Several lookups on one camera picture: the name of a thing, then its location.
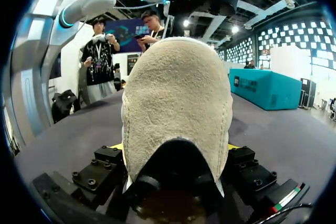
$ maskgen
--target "ceiling light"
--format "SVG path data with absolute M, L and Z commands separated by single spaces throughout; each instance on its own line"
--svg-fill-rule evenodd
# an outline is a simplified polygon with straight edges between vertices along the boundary
M 184 26 L 184 27 L 187 27 L 188 25 L 189 25 L 189 20 L 186 19 L 186 20 L 183 22 L 183 26 Z
M 234 26 L 234 27 L 232 28 L 232 33 L 233 33 L 233 34 L 235 34 L 235 33 L 238 32 L 238 31 L 239 31 L 238 26 Z

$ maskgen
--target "person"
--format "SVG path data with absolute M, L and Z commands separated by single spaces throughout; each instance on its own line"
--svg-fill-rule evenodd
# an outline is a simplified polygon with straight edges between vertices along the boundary
M 94 37 L 84 49 L 81 61 L 87 68 L 87 89 L 90 103 L 115 93 L 112 55 L 120 50 L 114 35 L 105 40 L 103 18 L 96 18 L 92 23 Z
M 333 110 L 332 106 L 335 104 L 336 98 L 334 98 L 334 100 L 331 101 L 330 103 L 330 111 L 335 111 Z
M 245 62 L 244 69 L 248 69 L 248 68 L 249 68 L 249 67 L 248 67 L 249 64 L 250 64 L 250 62 L 247 60 L 247 61 Z
M 121 80 L 121 89 L 124 89 L 126 86 L 125 80 Z
M 138 39 L 141 50 L 145 52 L 152 44 L 158 42 L 164 33 L 164 27 L 160 25 L 160 19 L 155 11 L 146 11 L 141 15 L 141 19 L 145 25 L 152 30 L 150 35 L 146 35 Z
M 119 91 L 121 89 L 120 64 L 116 63 L 113 68 L 114 68 L 114 87 L 116 88 L 117 91 Z
M 248 65 L 249 69 L 256 69 L 256 67 L 254 66 L 254 61 L 250 61 L 250 64 Z

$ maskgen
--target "black bag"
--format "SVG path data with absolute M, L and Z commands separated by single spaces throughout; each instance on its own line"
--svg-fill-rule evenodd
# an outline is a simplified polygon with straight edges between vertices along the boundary
M 62 94 L 55 93 L 52 101 L 51 114 L 54 123 L 70 115 L 71 108 L 74 109 L 74 112 L 80 110 L 79 101 L 70 89 L 64 91 Z

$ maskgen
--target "man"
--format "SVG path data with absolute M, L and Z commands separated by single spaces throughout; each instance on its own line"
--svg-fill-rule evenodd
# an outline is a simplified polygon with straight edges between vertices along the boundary
M 125 80 L 121 80 L 121 89 L 124 89 L 126 86 Z
M 249 67 L 248 67 L 249 64 L 250 64 L 250 62 L 247 60 L 247 61 L 245 62 L 244 69 L 248 69 L 248 68 L 249 68 Z
M 254 66 L 254 61 L 253 60 L 250 62 L 250 65 L 248 65 L 248 66 L 249 66 L 249 69 L 256 69 L 256 67 Z
M 86 78 L 90 103 L 115 93 L 112 55 L 120 50 L 114 35 L 104 39 L 105 21 L 96 18 L 93 23 L 94 37 L 83 50 L 81 61 L 87 68 Z
M 141 50 L 145 52 L 152 44 L 158 42 L 164 33 L 164 27 L 160 25 L 160 19 L 156 12 L 146 11 L 141 15 L 141 19 L 145 25 L 152 30 L 151 35 L 146 35 L 138 39 Z
M 330 110 L 331 110 L 331 111 L 333 111 L 333 110 L 332 110 L 332 105 L 335 104 L 335 101 L 336 101 L 336 98 L 334 98 L 334 100 L 332 100 L 331 103 L 330 103 Z

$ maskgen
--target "smartphone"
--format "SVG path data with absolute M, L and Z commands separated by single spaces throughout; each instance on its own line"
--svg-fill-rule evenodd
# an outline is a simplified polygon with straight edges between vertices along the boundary
M 141 39 L 141 38 L 143 38 L 145 36 L 146 36 L 146 34 L 137 34 L 137 35 L 135 35 L 135 38 L 136 39 Z

